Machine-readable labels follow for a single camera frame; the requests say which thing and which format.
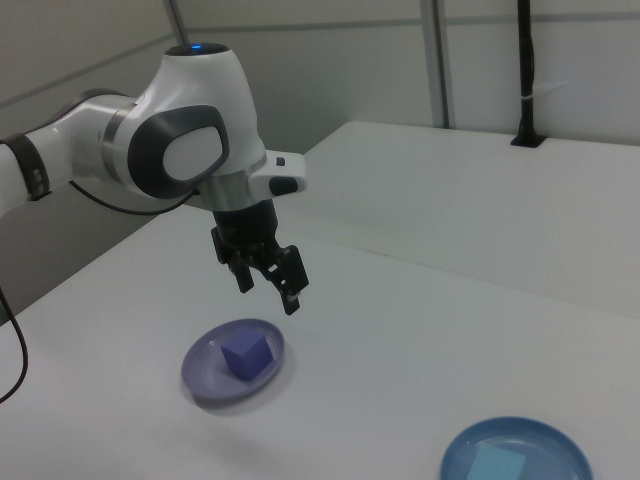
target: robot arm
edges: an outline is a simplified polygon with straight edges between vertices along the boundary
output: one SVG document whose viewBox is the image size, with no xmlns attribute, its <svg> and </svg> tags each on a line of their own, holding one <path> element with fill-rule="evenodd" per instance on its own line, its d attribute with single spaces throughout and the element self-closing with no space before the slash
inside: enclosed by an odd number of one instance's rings
<svg viewBox="0 0 640 480">
<path fill-rule="evenodd" d="M 165 52 L 137 99 L 96 94 L 37 130 L 0 141 L 0 216 L 78 177 L 162 199 L 198 189 L 217 224 L 218 260 L 240 290 L 253 286 L 255 268 L 291 314 L 308 280 L 297 248 L 275 239 L 272 199 L 304 190 L 305 175 L 301 155 L 265 150 L 235 54 L 224 45 L 181 45 Z"/>
</svg>

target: plate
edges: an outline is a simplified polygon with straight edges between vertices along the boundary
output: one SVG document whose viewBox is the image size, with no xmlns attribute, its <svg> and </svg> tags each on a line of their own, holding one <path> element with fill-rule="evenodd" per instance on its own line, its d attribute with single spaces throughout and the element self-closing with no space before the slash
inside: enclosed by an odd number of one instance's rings
<svg viewBox="0 0 640 480">
<path fill-rule="evenodd" d="M 521 417 L 493 418 L 467 428 L 447 448 L 440 480 L 466 480 L 482 445 L 525 455 L 527 480 L 593 480 L 587 458 L 569 437 Z"/>
<path fill-rule="evenodd" d="M 249 327 L 266 339 L 273 360 L 256 378 L 236 377 L 224 359 L 220 345 L 236 330 Z M 236 400 L 259 390 L 273 378 L 284 360 L 284 337 L 275 325 L 264 320 L 245 318 L 220 325 L 207 332 L 189 349 L 182 361 L 182 381 L 196 397 L 207 400 Z"/>
</svg>

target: white wall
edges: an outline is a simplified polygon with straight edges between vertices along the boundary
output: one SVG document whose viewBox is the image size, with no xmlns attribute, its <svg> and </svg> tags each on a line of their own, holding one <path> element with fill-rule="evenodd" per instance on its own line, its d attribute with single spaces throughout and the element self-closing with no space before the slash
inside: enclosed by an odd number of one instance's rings
<svg viewBox="0 0 640 480">
<path fill-rule="evenodd" d="M 228 45 L 268 148 L 305 152 L 350 120 L 433 125 L 419 0 L 179 0 L 189 39 Z"/>
<path fill-rule="evenodd" d="M 0 3 L 0 137 L 33 128 L 97 87 L 137 95 L 174 44 L 161 0 Z M 111 202 L 159 202 L 86 183 Z M 21 311 L 148 218 L 118 215 L 61 187 L 0 219 L 0 285 Z"/>
<path fill-rule="evenodd" d="M 537 130 L 557 138 L 639 145 L 640 2 L 531 3 Z M 515 133 L 517 2 L 444 0 L 444 6 L 452 126 Z"/>
</svg>

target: purple cube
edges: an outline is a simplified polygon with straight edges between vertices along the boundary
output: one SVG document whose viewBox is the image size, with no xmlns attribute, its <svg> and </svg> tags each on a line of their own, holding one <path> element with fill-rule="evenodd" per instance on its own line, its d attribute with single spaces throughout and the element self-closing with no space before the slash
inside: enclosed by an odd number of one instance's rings
<svg viewBox="0 0 640 480">
<path fill-rule="evenodd" d="M 239 328 L 220 349 L 231 373 L 243 380 L 253 380 L 273 361 L 267 337 L 254 328 Z"/>
</svg>

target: black cable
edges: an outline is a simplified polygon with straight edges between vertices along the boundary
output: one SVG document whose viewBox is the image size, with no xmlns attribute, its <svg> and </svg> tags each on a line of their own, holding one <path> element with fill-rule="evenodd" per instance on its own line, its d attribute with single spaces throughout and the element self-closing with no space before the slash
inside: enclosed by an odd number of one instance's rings
<svg viewBox="0 0 640 480">
<path fill-rule="evenodd" d="M 73 188 L 75 188 L 77 191 L 79 191 L 85 197 L 93 200 L 94 202 L 102 205 L 103 207 L 109 208 L 111 210 L 115 210 L 116 212 L 126 213 L 128 215 L 149 215 L 149 216 L 161 215 L 163 213 L 170 212 L 171 210 L 175 210 L 176 208 L 178 208 L 180 205 L 183 205 L 187 200 L 189 200 L 191 197 L 193 197 L 196 194 L 196 191 L 193 191 L 189 195 L 184 197 L 182 200 L 180 200 L 178 203 L 176 203 L 175 205 L 172 205 L 172 206 L 167 207 L 167 208 L 163 208 L 162 210 L 139 212 L 139 211 L 136 211 L 136 210 L 128 210 L 126 208 L 121 208 L 121 207 L 116 207 L 115 205 L 111 205 L 111 204 L 105 202 L 104 200 L 101 200 L 98 197 L 90 194 L 89 192 L 87 192 L 84 188 L 82 188 L 80 185 L 78 185 L 73 180 L 70 181 L 69 183 L 71 184 L 71 186 Z M 24 379 L 27 376 L 27 370 L 29 369 L 29 352 L 27 351 L 27 342 L 25 341 L 24 335 L 22 334 L 22 329 L 20 328 L 20 325 L 18 324 L 18 320 L 16 319 L 16 316 L 13 314 L 13 311 L 11 310 L 11 307 L 9 306 L 9 302 L 7 301 L 7 298 L 4 296 L 4 292 L 2 291 L 2 287 L 0 287 L 0 303 L 2 303 L 2 307 L 7 312 L 7 316 L 9 317 L 9 321 L 11 322 L 11 325 L 13 325 L 13 328 L 16 331 L 16 335 L 18 335 L 18 340 L 20 342 L 20 348 L 22 349 L 22 371 L 20 372 L 20 377 L 18 377 L 18 381 L 15 383 L 15 385 L 13 387 L 11 387 L 11 390 L 9 390 L 6 394 L 4 394 L 0 398 L 0 404 L 1 404 L 1 403 L 5 402 L 6 400 L 8 400 L 14 393 L 16 393 L 18 391 L 18 389 L 20 388 L 20 386 L 22 385 L 22 382 L 24 382 Z"/>
<path fill-rule="evenodd" d="M 78 185 L 73 180 L 71 180 L 69 182 L 69 185 L 71 185 L 73 188 L 78 190 L 85 197 L 93 200 L 94 202 L 102 205 L 103 207 L 107 207 L 110 210 L 115 210 L 116 212 L 126 213 L 127 215 L 141 215 L 141 216 L 145 216 L 145 215 L 148 215 L 148 216 L 161 215 L 163 213 L 170 212 L 171 210 L 175 210 L 176 208 L 178 208 L 179 206 L 181 206 L 184 203 L 186 203 L 187 200 L 189 200 L 191 197 L 193 197 L 195 195 L 195 191 L 191 192 L 189 195 L 184 197 L 182 200 L 180 200 L 175 205 L 172 205 L 172 206 L 167 207 L 167 208 L 163 208 L 162 210 L 150 210 L 148 212 L 140 212 L 140 211 L 136 211 L 136 210 L 128 210 L 126 208 L 121 208 L 121 207 L 116 207 L 115 205 L 111 205 L 111 204 L 105 202 L 104 200 L 99 199 L 95 195 L 92 195 L 91 193 L 87 192 L 84 188 L 82 188 L 80 185 Z"/>
<path fill-rule="evenodd" d="M 20 377 L 18 377 L 18 381 L 15 385 L 9 390 L 2 398 L 0 398 L 0 403 L 8 400 L 22 385 L 24 381 L 24 377 L 27 376 L 27 369 L 29 368 L 29 352 L 27 351 L 27 342 L 24 340 L 24 335 L 22 334 L 22 329 L 20 325 L 18 325 L 18 320 L 16 320 L 16 316 L 13 314 L 11 307 L 9 307 L 9 302 L 7 302 L 7 298 L 4 296 L 4 292 L 2 291 L 2 287 L 0 287 L 0 302 L 4 307 L 7 315 L 9 316 L 9 321 L 13 325 L 13 328 L 18 335 L 18 340 L 20 341 L 20 348 L 22 349 L 22 371 L 20 372 Z"/>
</svg>

